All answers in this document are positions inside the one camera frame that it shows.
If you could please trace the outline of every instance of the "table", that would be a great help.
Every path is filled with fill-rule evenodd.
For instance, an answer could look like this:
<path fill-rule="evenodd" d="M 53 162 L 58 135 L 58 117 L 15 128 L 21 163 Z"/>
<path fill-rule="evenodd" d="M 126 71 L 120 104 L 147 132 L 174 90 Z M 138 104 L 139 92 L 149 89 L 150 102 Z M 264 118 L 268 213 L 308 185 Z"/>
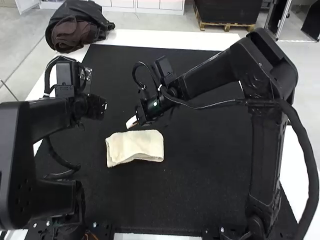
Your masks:
<path fill-rule="evenodd" d="M 190 50 L 212 50 L 223 51 L 240 39 L 234 33 L 200 33 L 200 32 L 173 32 L 173 31 L 150 31 L 150 30 L 125 30 L 118 29 L 111 31 L 107 39 L 97 44 L 118 45 L 132 47 L 152 47 L 169 49 L 190 49 Z M 89 46 L 66 54 L 70 58 L 82 61 Z M 56 71 L 52 69 L 51 84 L 56 82 Z M 35 84 L 34 88 L 26 98 L 27 101 L 36 100 L 43 96 L 44 73 Z M 37 142 L 34 147 L 36 153 L 41 142 Z M 299 145 L 298 138 L 288 126 L 285 132 L 283 155 L 281 164 L 280 181 L 291 205 L 297 221 L 300 220 L 306 201 L 308 199 L 308 175 L 304 163 L 304 155 Z M 305 240 L 314 240 L 319 235 L 320 225 L 319 207 L 315 213 L 310 228 L 305 236 Z M 23 240 L 27 230 L 11 231 L 6 240 Z M 189 236 L 168 236 L 168 235 L 147 235 L 133 233 L 116 233 L 115 240 L 200 240 L 200 237 Z"/>

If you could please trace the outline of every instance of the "black box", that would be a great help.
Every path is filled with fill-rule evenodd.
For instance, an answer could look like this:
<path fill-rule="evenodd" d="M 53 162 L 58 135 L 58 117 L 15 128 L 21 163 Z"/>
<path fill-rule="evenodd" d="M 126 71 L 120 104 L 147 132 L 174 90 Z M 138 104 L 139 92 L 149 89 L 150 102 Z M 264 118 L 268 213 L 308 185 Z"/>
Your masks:
<path fill-rule="evenodd" d="M 194 0 L 201 20 L 216 24 L 255 24 L 263 0 Z"/>

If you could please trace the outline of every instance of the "black mat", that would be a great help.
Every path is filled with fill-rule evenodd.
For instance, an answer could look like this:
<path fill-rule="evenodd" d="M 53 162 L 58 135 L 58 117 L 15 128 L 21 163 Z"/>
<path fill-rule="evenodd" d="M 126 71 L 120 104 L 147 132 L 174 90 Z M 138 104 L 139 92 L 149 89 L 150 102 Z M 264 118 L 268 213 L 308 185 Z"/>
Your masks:
<path fill-rule="evenodd" d="M 52 136 L 60 155 L 82 168 L 75 175 L 86 194 L 86 215 L 110 220 L 121 232 L 199 236 L 206 226 L 245 225 L 250 184 L 251 121 L 245 107 L 195 111 L 180 107 L 151 127 L 164 137 L 162 163 L 135 161 L 106 166 L 105 138 L 125 132 L 138 90 L 134 62 L 151 63 L 166 55 L 177 75 L 214 55 L 212 51 L 90 46 L 83 64 L 93 68 L 92 93 L 107 99 L 103 121 L 83 120 L 85 131 L 65 130 Z M 153 88 L 148 73 L 138 77 Z M 238 83 L 199 97 L 198 103 L 242 97 Z M 36 155 L 39 176 L 61 171 L 43 143 Z M 289 236 L 297 223 L 286 196 L 273 239 Z"/>

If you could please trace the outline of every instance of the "floor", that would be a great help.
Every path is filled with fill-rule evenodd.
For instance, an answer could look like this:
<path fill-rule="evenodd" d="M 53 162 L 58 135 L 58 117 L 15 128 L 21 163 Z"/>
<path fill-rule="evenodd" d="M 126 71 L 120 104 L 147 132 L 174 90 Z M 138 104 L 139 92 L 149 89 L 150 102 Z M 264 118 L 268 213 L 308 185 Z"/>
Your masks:
<path fill-rule="evenodd" d="M 20 16 L 16 8 L 0 7 L 0 79 L 10 87 L 19 100 L 24 100 L 42 74 L 47 63 L 56 54 L 44 39 L 44 32 L 53 10 L 32 9 Z M 160 15 L 128 12 L 104 12 L 115 22 L 117 29 L 166 30 L 200 32 L 192 5 L 185 6 L 185 14 Z M 267 13 L 261 13 L 256 26 L 263 27 Z M 285 22 L 280 40 L 309 40 L 299 31 L 301 14 L 292 14 Z M 211 27 L 206 32 L 222 32 Z M 231 33 L 244 37 L 247 31 L 231 28 Z M 278 42 L 299 71 L 294 107 L 297 109 L 311 139 L 320 166 L 320 43 Z M 0 86 L 0 103 L 14 101 L 5 87 Z"/>

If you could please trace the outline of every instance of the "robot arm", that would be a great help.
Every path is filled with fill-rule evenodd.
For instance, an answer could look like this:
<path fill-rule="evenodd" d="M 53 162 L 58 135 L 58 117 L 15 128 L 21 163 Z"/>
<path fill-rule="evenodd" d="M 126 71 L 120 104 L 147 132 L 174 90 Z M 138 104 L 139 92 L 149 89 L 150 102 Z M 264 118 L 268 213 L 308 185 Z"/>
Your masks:
<path fill-rule="evenodd" d="M 56 65 L 57 84 L 48 87 Z M 76 126 L 82 118 L 102 120 L 106 101 L 90 94 L 91 70 L 59 56 L 48 65 L 45 96 L 35 101 L 0 104 L 0 228 L 27 228 L 30 220 L 49 218 L 69 227 L 75 239 L 84 235 L 84 190 L 75 180 L 37 178 L 33 144 L 52 133 Z M 49 98 L 55 89 L 54 98 Z"/>
<path fill-rule="evenodd" d="M 146 86 L 138 81 L 139 66 L 150 71 L 157 94 L 149 97 Z M 277 44 L 261 28 L 251 32 L 229 49 L 176 77 L 169 61 L 161 57 L 151 69 L 143 62 L 133 68 L 132 76 L 142 93 L 130 128 L 157 121 L 177 105 L 202 110 L 230 105 L 245 105 L 252 122 L 251 179 L 245 214 L 247 228 L 254 239 L 268 238 L 281 207 L 280 168 L 288 117 L 305 156 L 309 175 L 309 200 L 295 239 L 302 239 L 319 201 L 319 178 L 315 158 L 305 129 L 292 111 L 298 71 Z M 244 98 L 195 106 L 189 100 L 231 82 L 239 82 Z"/>

